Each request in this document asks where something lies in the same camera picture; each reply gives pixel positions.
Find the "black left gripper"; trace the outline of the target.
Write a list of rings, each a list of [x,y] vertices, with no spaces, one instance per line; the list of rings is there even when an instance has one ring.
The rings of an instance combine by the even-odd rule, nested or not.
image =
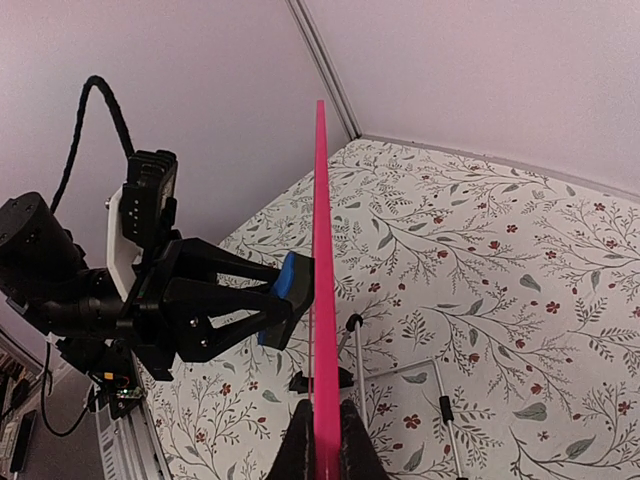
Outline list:
[[[177,355],[206,363],[253,334],[291,320],[293,305],[275,293],[280,270],[232,254],[199,238],[174,240],[164,292]],[[235,288],[219,275],[256,280]],[[145,325],[122,300],[107,269],[91,269],[37,192],[1,207],[1,291],[43,335],[57,336],[60,356],[89,375],[108,348],[131,351],[156,380],[172,380],[175,351],[164,328]]]

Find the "pink framed whiteboard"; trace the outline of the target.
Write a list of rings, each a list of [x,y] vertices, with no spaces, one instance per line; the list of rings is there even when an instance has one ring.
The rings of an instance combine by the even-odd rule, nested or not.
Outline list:
[[[313,387],[315,477],[338,479],[341,427],[336,343],[334,257],[325,102],[316,104],[312,255],[315,261]]]

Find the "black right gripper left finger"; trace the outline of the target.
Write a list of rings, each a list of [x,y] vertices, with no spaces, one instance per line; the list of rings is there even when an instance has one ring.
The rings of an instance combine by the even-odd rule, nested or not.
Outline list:
[[[277,452],[268,480],[315,478],[314,414],[310,400],[298,402]]]

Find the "blue whiteboard eraser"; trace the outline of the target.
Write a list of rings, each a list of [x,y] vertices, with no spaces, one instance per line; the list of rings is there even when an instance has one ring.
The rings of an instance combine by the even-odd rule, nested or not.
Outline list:
[[[259,345],[278,350],[286,348],[298,322],[313,303],[314,280],[314,259],[296,252],[289,252],[270,293],[288,302],[291,313],[284,320],[261,331],[258,334]]]

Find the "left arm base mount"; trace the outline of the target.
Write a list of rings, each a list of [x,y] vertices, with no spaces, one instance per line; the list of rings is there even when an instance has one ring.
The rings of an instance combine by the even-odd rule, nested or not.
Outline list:
[[[108,348],[89,369],[89,376],[99,385],[113,420],[131,413],[145,397],[132,353],[127,348]]]

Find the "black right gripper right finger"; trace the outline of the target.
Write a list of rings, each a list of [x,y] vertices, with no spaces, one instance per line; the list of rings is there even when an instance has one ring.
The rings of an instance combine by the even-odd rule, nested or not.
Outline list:
[[[355,403],[340,404],[341,478],[345,480],[388,480]]]

